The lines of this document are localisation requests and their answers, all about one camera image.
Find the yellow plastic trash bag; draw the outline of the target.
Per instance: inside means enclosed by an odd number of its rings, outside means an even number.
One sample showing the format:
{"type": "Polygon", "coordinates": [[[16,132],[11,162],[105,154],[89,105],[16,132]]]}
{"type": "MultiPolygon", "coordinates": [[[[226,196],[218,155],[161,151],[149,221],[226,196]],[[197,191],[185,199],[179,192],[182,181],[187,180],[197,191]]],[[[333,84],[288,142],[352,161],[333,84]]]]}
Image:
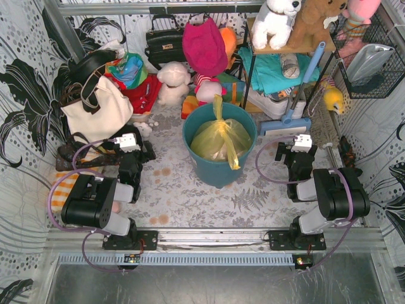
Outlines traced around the yellow plastic trash bag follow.
{"type": "Polygon", "coordinates": [[[231,170],[240,169],[239,158],[252,146],[253,141],[243,125],[233,118],[222,117],[223,100],[215,95],[215,119],[203,123],[197,130],[191,150],[201,158],[214,162],[227,161],[231,170]]]}

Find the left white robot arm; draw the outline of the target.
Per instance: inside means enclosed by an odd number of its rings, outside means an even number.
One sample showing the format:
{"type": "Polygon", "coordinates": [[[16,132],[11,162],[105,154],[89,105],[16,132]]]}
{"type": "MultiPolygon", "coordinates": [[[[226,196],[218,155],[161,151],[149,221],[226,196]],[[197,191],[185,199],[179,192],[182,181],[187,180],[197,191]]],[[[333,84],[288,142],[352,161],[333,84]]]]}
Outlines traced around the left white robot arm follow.
{"type": "Polygon", "coordinates": [[[141,149],[127,153],[120,161],[118,177],[79,175],[61,211],[64,224],[102,230],[110,241],[139,241],[134,220],[113,210],[113,203],[135,203],[140,194],[143,164],[155,160],[149,141],[141,149]]]}

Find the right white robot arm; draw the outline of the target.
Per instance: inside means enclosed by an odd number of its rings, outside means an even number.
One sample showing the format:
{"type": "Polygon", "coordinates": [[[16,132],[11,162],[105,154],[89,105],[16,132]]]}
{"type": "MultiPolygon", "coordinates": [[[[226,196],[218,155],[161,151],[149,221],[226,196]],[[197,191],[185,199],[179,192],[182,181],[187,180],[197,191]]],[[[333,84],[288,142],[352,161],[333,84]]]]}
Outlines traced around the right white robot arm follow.
{"type": "Polygon", "coordinates": [[[345,227],[370,212],[370,199],[353,168],[314,169],[318,147],[299,147],[298,143],[278,143],[276,161],[284,157],[289,180],[287,196],[293,202],[315,201],[307,214],[296,217],[287,232],[272,236],[272,241],[288,241],[301,249],[305,245],[324,248],[323,231],[333,225],[345,227]]]}

